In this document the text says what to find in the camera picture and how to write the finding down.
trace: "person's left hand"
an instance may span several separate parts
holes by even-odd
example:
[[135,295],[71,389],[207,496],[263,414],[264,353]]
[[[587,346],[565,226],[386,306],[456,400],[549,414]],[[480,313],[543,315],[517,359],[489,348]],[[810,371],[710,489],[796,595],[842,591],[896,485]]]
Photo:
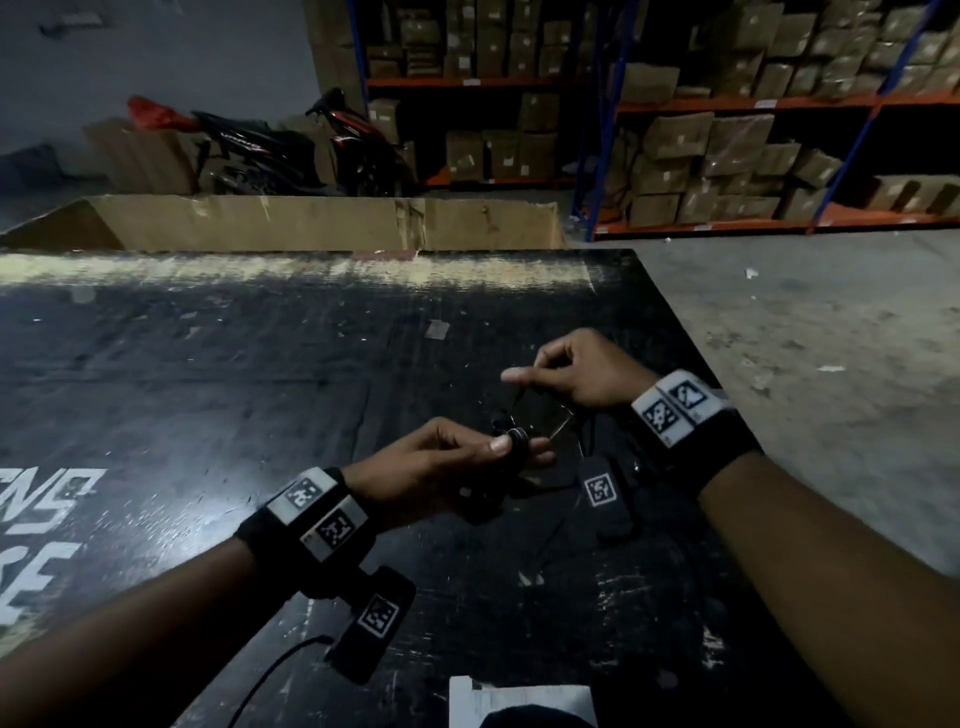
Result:
[[[395,528],[455,510],[461,486],[502,460],[513,441],[493,438],[442,417],[343,468],[348,487],[372,506],[384,528]],[[528,466],[556,462],[545,437],[530,441]]]

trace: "red plastic bag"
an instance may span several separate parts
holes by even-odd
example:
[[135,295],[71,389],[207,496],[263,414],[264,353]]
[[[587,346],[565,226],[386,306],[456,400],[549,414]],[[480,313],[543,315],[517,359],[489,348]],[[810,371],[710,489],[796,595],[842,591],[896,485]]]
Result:
[[131,96],[127,99],[127,109],[133,125],[141,132],[154,132],[160,129],[176,129],[178,132],[198,132],[200,124],[196,119],[184,116],[170,107],[145,99],[143,96]]

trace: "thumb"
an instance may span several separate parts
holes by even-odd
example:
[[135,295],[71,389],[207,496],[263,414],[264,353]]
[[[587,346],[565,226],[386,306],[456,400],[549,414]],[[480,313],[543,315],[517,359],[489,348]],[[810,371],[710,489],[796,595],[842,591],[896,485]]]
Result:
[[430,470],[434,475],[452,475],[496,462],[514,446],[510,435],[500,435],[486,443],[456,449],[430,451]]
[[524,387],[545,387],[563,392],[569,388],[569,367],[544,369],[543,367],[512,367],[504,370],[500,380]]

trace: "storage rack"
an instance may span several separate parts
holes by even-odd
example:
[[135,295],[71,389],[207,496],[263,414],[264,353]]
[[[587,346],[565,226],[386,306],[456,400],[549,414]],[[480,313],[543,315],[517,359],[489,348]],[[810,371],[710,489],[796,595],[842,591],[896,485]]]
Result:
[[[370,105],[370,89],[391,89],[391,88],[536,88],[536,89],[555,89],[563,93],[577,85],[583,85],[580,79],[567,77],[551,78],[470,78],[470,79],[449,79],[449,78],[389,78],[389,79],[371,79],[367,77],[367,53],[366,44],[360,33],[360,24],[357,20],[357,0],[346,0],[348,17],[350,21],[350,32],[353,37],[353,54],[356,58],[357,71],[360,74],[360,88],[363,94],[364,112],[368,111]],[[574,27],[573,36],[570,41],[570,47],[576,47],[580,40],[580,31]],[[510,177],[503,179],[483,180],[481,182],[452,182],[450,171],[446,167],[437,174],[427,178],[423,185],[427,188],[446,188],[451,185],[468,187],[546,187],[558,189],[563,186],[571,186],[576,182],[575,177],[560,175],[551,178],[532,178],[532,177]]]
[[[571,217],[579,220],[585,228],[585,241],[615,236],[660,236],[670,233],[683,232],[734,232],[734,231],[806,231],[836,229],[868,229],[892,226],[952,226],[960,225],[960,218],[943,218],[929,214],[909,214],[891,211],[864,210],[854,207],[838,205],[833,201],[836,190],[844,180],[857,152],[866,140],[870,129],[880,112],[886,107],[921,107],[921,106],[957,106],[960,105],[960,95],[930,94],[925,96],[906,96],[894,94],[892,89],[897,87],[903,68],[912,58],[916,50],[920,35],[926,28],[930,18],[939,9],[942,0],[929,0],[926,5],[924,18],[918,24],[913,36],[906,43],[903,52],[897,60],[893,70],[877,95],[854,96],[836,101],[827,101],[813,97],[792,97],[782,99],[754,99],[742,97],[718,97],[709,99],[673,99],[665,104],[626,104],[620,103],[620,94],[623,89],[624,69],[627,58],[633,46],[633,32],[637,13],[641,3],[649,0],[627,0],[621,8],[606,8],[601,12],[597,25],[597,38],[594,50],[593,74],[591,75],[588,98],[596,95],[598,103],[600,126],[600,155],[596,170],[590,175],[586,170],[586,161],[589,153],[588,134],[590,124],[585,119],[584,136],[581,140],[580,159],[577,166],[577,177],[574,186],[573,208]],[[622,24],[620,38],[614,38],[609,30],[615,27],[616,17],[622,10]],[[616,53],[613,66],[612,80],[607,78],[604,70],[609,66],[604,61],[605,49],[612,48]],[[610,168],[610,157],[613,139],[616,130],[617,118],[621,115],[635,115],[647,113],[695,112],[695,111],[742,111],[762,110],[774,112],[781,109],[869,109],[867,117],[841,165],[839,171],[828,186],[827,194],[810,222],[792,222],[785,220],[734,220],[724,222],[705,223],[703,225],[671,225],[652,228],[631,229],[626,221],[617,218],[603,219],[604,185]],[[588,104],[588,116],[591,114],[591,105]],[[592,189],[588,188],[592,178]]]

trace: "blue rack post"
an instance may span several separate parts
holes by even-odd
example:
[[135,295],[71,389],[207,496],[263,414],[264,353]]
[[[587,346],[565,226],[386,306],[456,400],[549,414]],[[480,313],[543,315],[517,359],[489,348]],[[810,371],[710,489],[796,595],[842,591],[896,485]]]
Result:
[[360,38],[360,25],[357,22],[357,8],[355,0],[345,0],[347,14],[350,17],[350,33],[353,35],[353,56],[357,61],[357,73],[360,74],[360,93],[363,95],[363,112],[368,112],[370,106],[370,92],[367,90],[367,57],[364,52],[363,40]]
[[883,82],[883,86],[880,88],[880,91],[877,95],[876,103],[871,107],[870,113],[867,115],[867,120],[863,123],[860,133],[857,135],[856,140],[853,142],[853,146],[847,153],[847,158],[843,160],[843,164],[840,165],[840,169],[837,170],[836,175],[833,176],[833,182],[831,182],[830,186],[827,188],[827,194],[824,196],[824,200],[820,203],[816,214],[813,216],[813,222],[810,224],[812,229],[817,228],[820,225],[820,220],[823,218],[824,213],[827,212],[827,207],[829,204],[833,202],[833,196],[840,187],[840,182],[844,180],[844,178],[847,176],[847,172],[850,171],[851,164],[853,164],[853,160],[856,158],[857,152],[860,151],[860,147],[863,146],[863,142],[866,141],[871,127],[874,125],[876,118],[880,114],[880,110],[883,109],[884,97],[891,94],[893,90],[897,88],[897,84],[900,83],[900,79],[903,77],[903,68],[909,63],[910,59],[913,58],[913,54],[917,50],[917,44],[920,42],[920,35],[930,22],[930,18],[932,18],[934,13],[936,13],[940,8],[941,2],[942,0],[930,0],[930,2],[927,4],[924,17],[921,19],[920,23],[917,24],[917,28],[914,30],[913,36],[907,41],[906,46],[903,48],[903,52],[900,53],[900,57],[897,59],[897,63],[894,65],[893,70],[890,71],[890,75],[887,76],[887,80]]
[[[620,92],[623,90],[623,76],[627,67],[627,58],[630,56],[630,50],[634,43],[634,26],[636,25],[636,16],[641,0],[627,0],[623,6],[622,22],[620,29],[621,38],[617,48],[616,67],[613,71],[613,83],[608,95],[604,79],[603,63],[603,39],[608,27],[615,27],[617,7],[607,8],[607,12],[597,18],[597,39],[594,48],[594,68],[591,74],[590,89],[593,89],[592,77],[595,75],[597,97],[599,100],[599,118],[600,118],[600,158],[597,160],[596,171],[593,175],[593,192],[590,196],[590,214],[587,219],[587,233],[584,237],[585,242],[593,242],[593,234],[596,230],[597,219],[600,217],[600,206],[603,204],[604,185],[607,179],[607,172],[610,167],[610,154],[613,148],[613,138],[616,127],[616,107],[620,103]],[[588,127],[584,124],[583,134],[586,136]],[[581,139],[580,160],[577,165],[577,187],[573,197],[572,213],[577,218],[583,220],[583,202],[587,195],[582,194],[582,172],[586,163],[587,145],[584,139]]]

